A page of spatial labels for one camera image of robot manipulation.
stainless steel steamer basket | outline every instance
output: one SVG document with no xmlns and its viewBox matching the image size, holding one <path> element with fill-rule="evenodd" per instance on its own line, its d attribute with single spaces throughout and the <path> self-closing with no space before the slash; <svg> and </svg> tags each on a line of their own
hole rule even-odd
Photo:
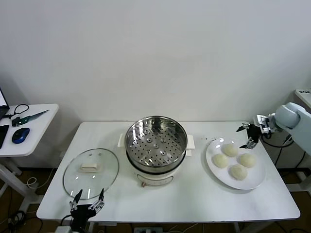
<svg viewBox="0 0 311 233">
<path fill-rule="evenodd" d="M 149 116 L 134 123 L 126 132 L 128 160 L 148 174 L 164 174 L 176 169 L 184 160 L 187 134 L 175 120 Z"/>
</svg>

floor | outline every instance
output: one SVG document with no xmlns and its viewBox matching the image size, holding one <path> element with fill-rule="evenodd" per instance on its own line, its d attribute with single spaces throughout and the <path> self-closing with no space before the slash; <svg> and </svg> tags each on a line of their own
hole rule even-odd
<svg viewBox="0 0 311 233">
<path fill-rule="evenodd" d="M 48 178 L 50 174 L 49 170 L 25 170 L 23 171 L 22 175 L 19 176 L 19 178 L 25 183 L 30 177 L 37 177 L 37 180 L 39 183 L 44 183 L 46 179 Z M 297 183 L 299 182 L 298 177 L 294 173 L 287 174 L 284 176 L 284 182 L 285 183 Z M 42 188 L 39 188 L 37 190 L 37 194 L 43 195 L 45 194 L 48 185 L 50 182 L 47 183 Z M 281 227 L 284 228 L 284 230 L 288 233 L 290 233 L 290 230 L 293 228 L 300 228 L 305 231 L 308 231 L 311 233 L 311 197 L 306 192 L 297 192 L 292 193 L 292 196 L 294 200 L 296 201 L 300 212 L 301 217 L 296 220 L 288 220 L 288 221 L 280 221 L 279 224 Z M 23 197 L 17 193 L 15 190 L 11 188 L 7 188 L 5 193 L 0 198 L 0 233 L 7 233 L 8 231 L 4 231 L 7 228 L 7 221 L 4 221 L 8 218 L 8 215 L 11 215 L 15 211 L 18 210 L 21 202 L 23 200 Z M 57 221 L 43 221 L 43 226 L 40 232 L 38 230 L 40 229 L 41 222 L 35 217 L 35 211 L 38 208 L 38 205 L 31 205 L 28 212 L 26 214 L 26 218 L 31 218 L 25 222 L 23 226 L 21 226 L 18 230 L 16 230 L 16 233 L 53 233 L 57 226 L 59 226 L 59 223 Z M 239 224 L 241 228 L 246 227 L 249 223 L 241 223 Z M 94 233 L 131 233 L 133 232 L 132 228 L 135 227 L 162 227 L 163 231 L 167 232 L 172 227 L 174 231 L 183 231 L 187 227 L 192 226 L 193 224 L 118 224 L 117 226 L 94 226 Z M 285 233 L 284 230 L 280 228 L 279 225 L 276 223 L 271 224 L 264 230 L 262 230 L 260 233 Z M 189 230 L 187 230 L 187 233 L 201 233 L 203 232 L 203 225 L 197 224 L 196 226 L 193 226 Z M 212 223 L 212 224 L 204 224 L 204 232 L 205 233 L 211 233 L 211 232 L 220 232 L 220 233 L 234 233 L 234 228 L 232 223 Z M 292 233 L 302 233 L 303 231 L 293 231 Z"/>
</svg>

laptop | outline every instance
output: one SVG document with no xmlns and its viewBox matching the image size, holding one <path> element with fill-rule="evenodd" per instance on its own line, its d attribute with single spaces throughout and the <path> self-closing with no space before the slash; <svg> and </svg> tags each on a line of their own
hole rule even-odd
<svg viewBox="0 0 311 233">
<path fill-rule="evenodd" d="M 0 88 L 0 119 L 9 111 L 10 107 L 3 95 L 3 92 Z"/>
</svg>

steamed bun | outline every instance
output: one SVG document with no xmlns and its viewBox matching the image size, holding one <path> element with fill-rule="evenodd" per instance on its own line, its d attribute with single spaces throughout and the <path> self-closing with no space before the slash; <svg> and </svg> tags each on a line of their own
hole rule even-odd
<svg viewBox="0 0 311 233">
<path fill-rule="evenodd" d="M 251 168 L 255 166 L 256 158 L 254 155 L 246 153 L 246 154 L 241 155 L 240 162 L 243 166 Z"/>
<path fill-rule="evenodd" d="M 222 146 L 222 151 L 230 157 L 235 157 L 239 153 L 238 148 L 233 143 L 224 144 Z"/>
<path fill-rule="evenodd" d="M 237 180 L 244 180 L 247 176 L 247 170 L 240 164 L 233 165 L 230 169 L 230 174 Z"/>
<path fill-rule="evenodd" d="M 216 154 L 212 159 L 213 163 L 219 168 L 225 168 L 229 164 L 228 158 L 224 154 Z"/>
</svg>

glass lid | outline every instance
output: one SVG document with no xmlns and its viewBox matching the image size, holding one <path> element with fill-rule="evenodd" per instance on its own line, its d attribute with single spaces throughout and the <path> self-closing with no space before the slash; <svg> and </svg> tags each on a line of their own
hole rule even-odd
<svg viewBox="0 0 311 233">
<path fill-rule="evenodd" d="M 96 197 L 107 191 L 119 172 L 116 155 L 107 149 L 90 149 L 79 154 L 67 166 L 63 184 L 66 192 L 74 197 L 82 189 L 81 200 Z"/>
</svg>

